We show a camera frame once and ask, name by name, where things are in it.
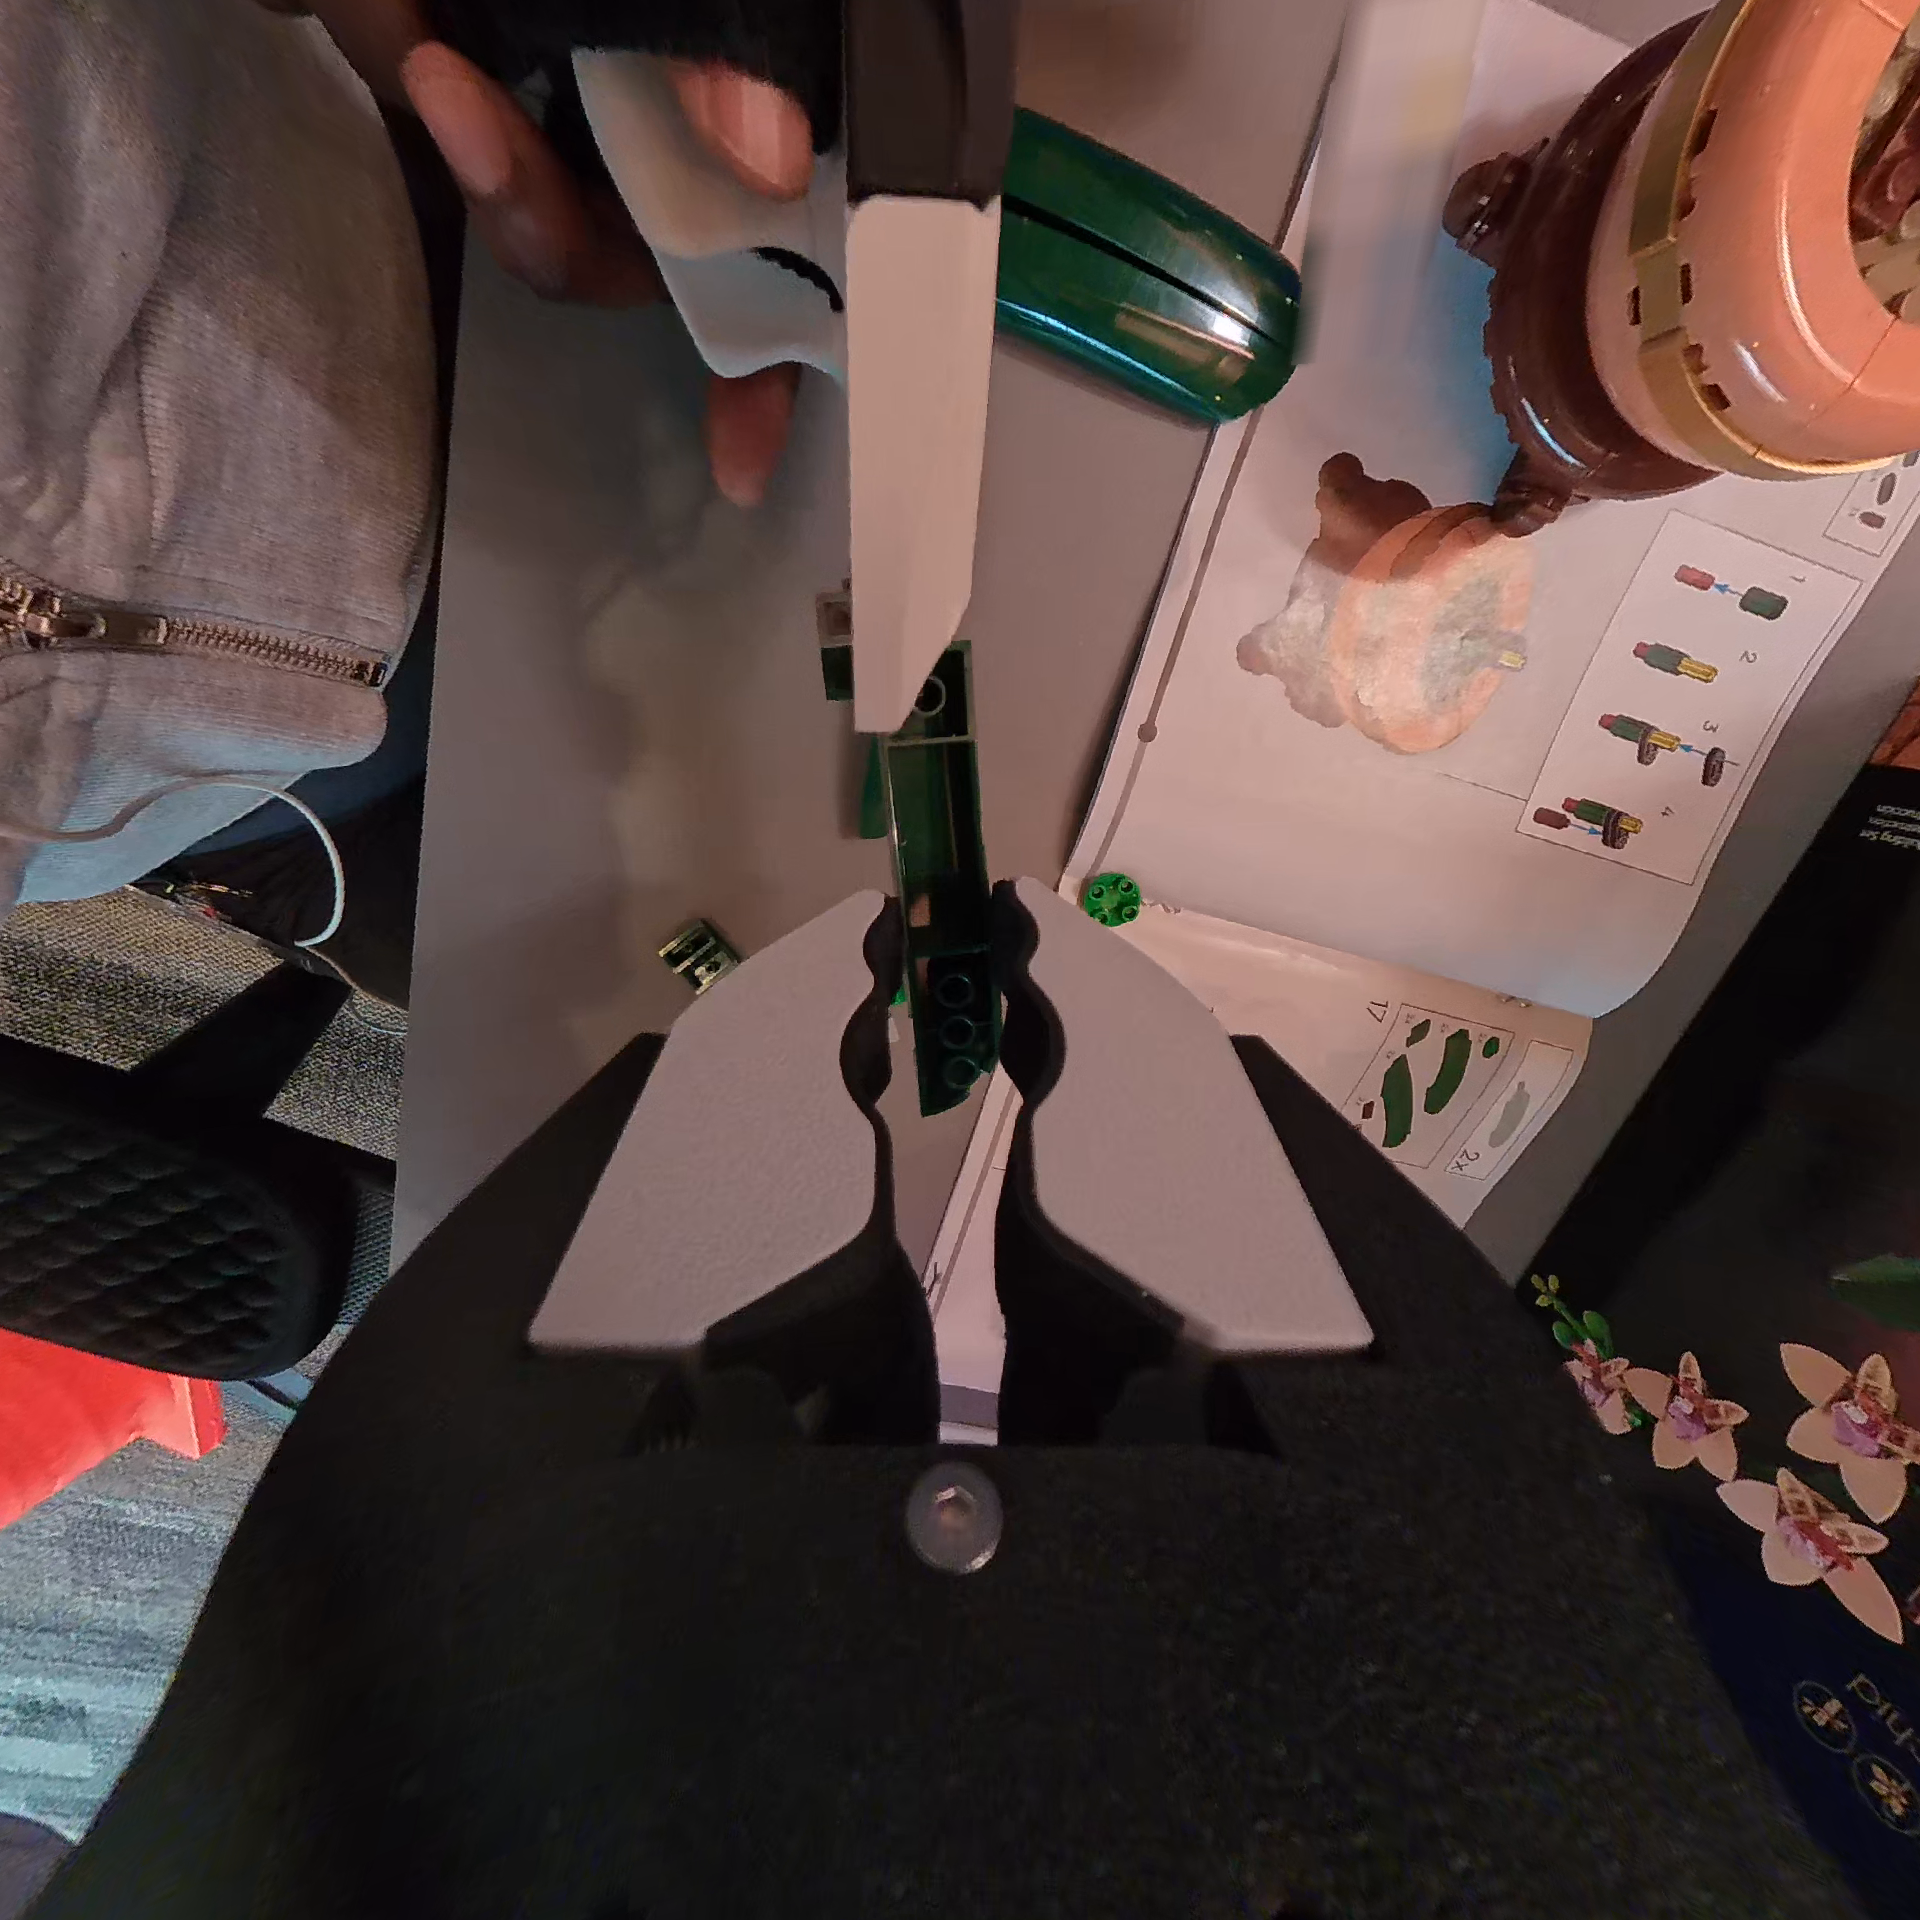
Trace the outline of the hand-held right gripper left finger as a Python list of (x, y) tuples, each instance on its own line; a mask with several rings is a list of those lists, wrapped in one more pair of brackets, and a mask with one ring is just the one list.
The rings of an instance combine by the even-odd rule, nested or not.
[(864, 888), (668, 1030), (529, 1325), (541, 1352), (693, 1352), (861, 1238), (897, 1251), (876, 1113), (895, 902)]

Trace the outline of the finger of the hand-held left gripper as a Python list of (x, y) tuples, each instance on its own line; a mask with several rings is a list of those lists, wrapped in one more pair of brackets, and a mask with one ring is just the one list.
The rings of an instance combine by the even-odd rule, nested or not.
[(969, 608), (1001, 201), (871, 197), (847, 216), (854, 726), (897, 731)]

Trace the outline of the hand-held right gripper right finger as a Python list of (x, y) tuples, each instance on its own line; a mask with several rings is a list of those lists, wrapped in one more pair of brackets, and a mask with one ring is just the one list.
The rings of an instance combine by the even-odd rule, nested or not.
[(1225, 1027), (1040, 879), (994, 892), (1037, 1223), (1217, 1356), (1362, 1352), (1373, 1331)]

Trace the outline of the long green brick leaf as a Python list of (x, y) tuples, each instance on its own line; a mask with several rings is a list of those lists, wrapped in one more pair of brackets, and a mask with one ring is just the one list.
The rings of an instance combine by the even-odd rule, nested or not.
[(958, 1108), (992, 1075), (1001, 1041), (964, 641), (941, 652), (904, 724), (880, 740), (877, 753), (903, 919), (903, 993), (919, 1111), (933, 1117)]

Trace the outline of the white desk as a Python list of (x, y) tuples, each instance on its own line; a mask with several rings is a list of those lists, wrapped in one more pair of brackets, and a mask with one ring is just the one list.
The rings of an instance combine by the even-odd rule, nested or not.
[[(1338, 5), (1022, 5), (1018, 99), (1277, 233)], [(704, 363), (661, 305), (527, 294), (468, 253), (454, 355), (392, 1262), (685, 989), (661, 942), (758, 949), (884, 884), (812, 598), (846, 571), (846, 427), (807, 375), (749, 511), (704, 467)], [(996, 873), (1055, 878), (1206, 438), (994, 355), (967, 632)], [(1760, 771), (1674, 956), (1472, 1216), (1525, 1278), (1610, 1131), (1914, 678), (1914, 553)]]

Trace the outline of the wide green brick leaf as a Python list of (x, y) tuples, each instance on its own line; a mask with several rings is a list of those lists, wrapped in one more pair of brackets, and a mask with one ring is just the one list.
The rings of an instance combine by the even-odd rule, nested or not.
[(996, 332), (1210, 425), (1296, 367), (1300, 273), (1140, 163), (1025, 107), (1001, 182)]

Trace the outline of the building instruction booklet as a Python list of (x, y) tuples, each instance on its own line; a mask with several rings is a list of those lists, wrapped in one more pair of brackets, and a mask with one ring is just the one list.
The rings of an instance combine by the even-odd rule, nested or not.
[(1914, 553), (1914, 463), (1500, 533), (1494, 276), (1445, 204), (1641, 45), (1548, 5), (1436, 15), (1417, 79), (1381, 23), (1336, 68), (1285, 233), (1327, 285), (1319, 341), (1213, 433), (1061, 893), (1138, 879), (1116, 929), (1464, 1223)]

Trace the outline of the brick flower set box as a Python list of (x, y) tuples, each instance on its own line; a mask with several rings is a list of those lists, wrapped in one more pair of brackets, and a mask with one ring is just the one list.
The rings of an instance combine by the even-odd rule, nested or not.
[(1914, 1915), (1914, 742), (1849, 783), (1533, 1271), (1625, 1367), (1639, 1489), (1752, 1745)]

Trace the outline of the grey zip jacket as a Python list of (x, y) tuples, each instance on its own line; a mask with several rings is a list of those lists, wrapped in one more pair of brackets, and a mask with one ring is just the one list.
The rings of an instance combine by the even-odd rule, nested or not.
[(370, 757), (439, 520), (416, 215), (260, 5), (1, 15), (4, 909)]

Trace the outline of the brick flower pot model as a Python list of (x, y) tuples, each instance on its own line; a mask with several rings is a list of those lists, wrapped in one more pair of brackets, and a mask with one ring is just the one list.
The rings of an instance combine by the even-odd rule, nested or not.
[(1452, 185), (1493, 270), (1493, 524), (1914, 463), (1914, 1), (1720, 1)]

